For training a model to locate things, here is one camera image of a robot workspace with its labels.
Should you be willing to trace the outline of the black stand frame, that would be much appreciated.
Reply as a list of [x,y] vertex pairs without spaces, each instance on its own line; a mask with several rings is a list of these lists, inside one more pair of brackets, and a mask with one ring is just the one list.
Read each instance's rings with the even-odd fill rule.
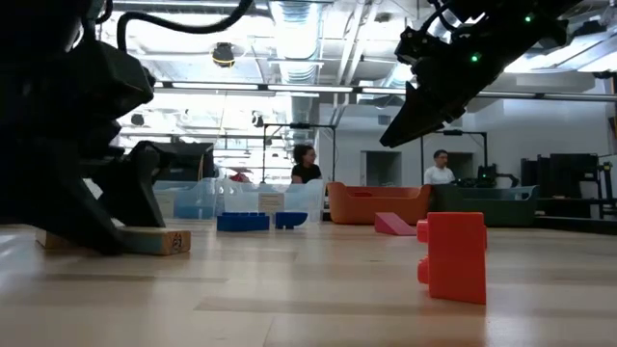
[[[483,142],[479,146],[483,150],[482,166],[488,166],[488,133],[486,131],[465,131],[461,129],[445,129],[445,130],[436,130],[430,133],[430,135],[433,135],[433,134],[442,134],[444,136],[468,135],[474,141],[475,141],[475,138],[474,138],[475,135],[481,136]],[[424,147],[425,147],[424,137],[425,136],[419,137],[420,171],[421,171],[421,183],[422,184],[425,183],[425,179],[424,179],[425,178],[425,150],[424,150]]]
[[[267,129],[269,126],[276,126],[277,129],[275,130],[274,133],[268,135],[267,134]],[[291,123],[263,123],[262,126],[262,165],[261,165],[261,170],[262,170],[262,175],[261,175],[261,180],[259,183],[265,183],[265,177],[266,177],[266,172],[265,172],[265,166],[266,166],[266,147],[267,147],[267,141],[271,138],[274,137],[274,135],[279,132],[282,128],[284,127],[288,127],[291,129],[300,129],[300,130],[306,130],[306,129],[314,129],[314,128],[328,128],[331,130],[332,132],[332,146],[333,146],[333,158],[332,158],[332,173],[331,173],[331,180],[335,180],[335,169],[336,169],[336,159],[337,159],[337,142],[336,142],[336,126],[332,125],[332,124],[314,124],[314,123],[307,123],[307,122],[291,122]]]

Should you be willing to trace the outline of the teal plastic bin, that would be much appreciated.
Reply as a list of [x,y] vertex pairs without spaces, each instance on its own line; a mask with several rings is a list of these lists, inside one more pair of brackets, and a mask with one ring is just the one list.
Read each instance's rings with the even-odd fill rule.
[[481,212],[487,227],[530,227],[535,219],[538,186],[461,188],[434,185],[430,212]]

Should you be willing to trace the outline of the blue toy block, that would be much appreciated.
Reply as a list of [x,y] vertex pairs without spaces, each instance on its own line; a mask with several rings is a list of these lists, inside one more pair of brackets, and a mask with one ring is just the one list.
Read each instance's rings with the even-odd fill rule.
[[270,228],[270,217],[263,212],[224,212],[217,217],[218,231],[259,231]]
[[276,229],[293,229],[302,225],[308,218],[306,212],[277,212],[275,214]]

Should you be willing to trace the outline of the white paper bin label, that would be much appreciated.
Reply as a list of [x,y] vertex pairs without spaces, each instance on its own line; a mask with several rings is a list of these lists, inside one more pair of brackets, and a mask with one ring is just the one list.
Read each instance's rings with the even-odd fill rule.
[[171,219],[174,216],[174,192],[155,192],[154,196],[158,203],[161,215],[164,219]]
[[268,215],[283,212],[284,193],[259,193],[257,201],[258,211]]

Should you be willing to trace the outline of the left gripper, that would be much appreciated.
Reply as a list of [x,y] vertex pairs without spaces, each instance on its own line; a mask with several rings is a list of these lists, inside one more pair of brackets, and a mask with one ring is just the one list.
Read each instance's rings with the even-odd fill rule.
[[[118,119],[153,100],[155,78],[138,59],[99,40],[45,60],[0,68],[0,139],[59,139],[102,154]],[[167,165],[139,143],[94,173],[96,200],[74,144],[0,144],[0,224],[38,227],[101,254],[121,252],[111,216],[128,227],[165,225],[153,193]]]

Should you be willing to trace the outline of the red toy block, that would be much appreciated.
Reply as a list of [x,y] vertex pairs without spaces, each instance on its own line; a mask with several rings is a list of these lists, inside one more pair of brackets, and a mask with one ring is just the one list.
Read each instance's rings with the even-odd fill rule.
[[392,212],[375,214],[375,231],[393,236],[416,236],[416,229]]

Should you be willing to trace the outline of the plain wooden block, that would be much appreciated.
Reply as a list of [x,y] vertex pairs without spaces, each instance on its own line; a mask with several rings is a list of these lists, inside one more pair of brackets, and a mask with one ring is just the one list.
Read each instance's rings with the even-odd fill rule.
[[[120,227],[123,246],[128,253],[173,255],[188,253],[192,247],[190,230],[166,227]],[[37,242],[47,250],[72,250],[77,246],[47,231],[36,231]]]

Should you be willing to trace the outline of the clear plastic bin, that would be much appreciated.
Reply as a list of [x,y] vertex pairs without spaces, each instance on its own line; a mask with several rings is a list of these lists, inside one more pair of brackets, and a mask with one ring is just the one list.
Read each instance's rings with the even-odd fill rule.
[[225,179],[222,188],[226,212],[259,212],[259,193],[284,193],[283,212],[306,212],[311,223],[321,220],[325,198],[325,183],[321,179],[306,184],[253,184]]
[[157,181],[153,192],[161,191],[175,193],[173,218],[210,220],[215,216],[215,178],[204,178],[200,181]]

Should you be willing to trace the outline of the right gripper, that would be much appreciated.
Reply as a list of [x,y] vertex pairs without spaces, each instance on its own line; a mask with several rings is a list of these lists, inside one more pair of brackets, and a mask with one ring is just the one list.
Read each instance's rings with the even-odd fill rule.
[[405,102],[380,138],[383,147],[443,129],[501,72],[498,29],[463,28],[450,43],[434,38],[430,53],[415,63],[417,89],[406,84]]

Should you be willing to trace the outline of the person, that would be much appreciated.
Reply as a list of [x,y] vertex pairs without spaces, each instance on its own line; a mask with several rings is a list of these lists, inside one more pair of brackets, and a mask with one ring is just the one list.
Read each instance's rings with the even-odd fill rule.
[[447,167],[448,153],[444,149],[437,150],[434,155],[434,165],[424,173],[424,183],[430,185],[449,184],[455,180],[452,170]]
[[306,184],[322,178],[320,168],[315,164],[316,152],[313,146],[296,145],[293,148],[293,159],[295,162],[291,171],[293,184]]

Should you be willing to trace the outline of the overhead frame crossbar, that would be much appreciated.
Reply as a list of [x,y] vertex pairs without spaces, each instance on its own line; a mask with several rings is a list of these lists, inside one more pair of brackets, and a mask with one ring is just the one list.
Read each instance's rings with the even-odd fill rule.
[[[199,83],[199,82],[156,82],[157,91],[224,91],[224,92],[282,92],[282,93],[356,93],[375,95],[404,95],[404,89],[362,86],[328,85],[270,85],[250,83]],[[617,102],[617,94],[591,93],[524,93],[524,92],[480,92],[477,98],[491,99],[532,99],[550,101]]]

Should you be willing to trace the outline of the small orange toy block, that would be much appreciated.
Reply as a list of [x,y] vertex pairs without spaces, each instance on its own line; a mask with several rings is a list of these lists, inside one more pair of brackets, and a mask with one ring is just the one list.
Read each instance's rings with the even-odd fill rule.
[[416,269],[433,299],[486,303],[487,229],[480,212],[430,212],[417,225],[427,255]]

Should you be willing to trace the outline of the silver ventilation duct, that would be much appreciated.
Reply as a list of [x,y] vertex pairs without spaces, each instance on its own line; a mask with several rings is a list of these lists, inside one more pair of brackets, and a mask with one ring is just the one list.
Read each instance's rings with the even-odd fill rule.
[[323,6],[302,0],[271,0],[277,56],[284,84],[315,84]]

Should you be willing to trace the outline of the black box-shaped monitor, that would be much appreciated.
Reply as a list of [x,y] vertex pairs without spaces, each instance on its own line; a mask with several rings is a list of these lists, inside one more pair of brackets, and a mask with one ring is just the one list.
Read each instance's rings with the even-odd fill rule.
[[159,180],[200,181],[218,176],[212,143],[169,143],[159,147],[170,155],[170,166]]

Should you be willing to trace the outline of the orange plastic bin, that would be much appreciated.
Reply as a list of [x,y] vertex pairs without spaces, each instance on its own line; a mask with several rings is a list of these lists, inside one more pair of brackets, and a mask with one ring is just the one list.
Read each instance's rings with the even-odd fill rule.
[[347,186],[327,184],[331,220],[340,225],[373,225],[377,213],[395,213],[414,226],[426,218],[430,185],[420,187]]

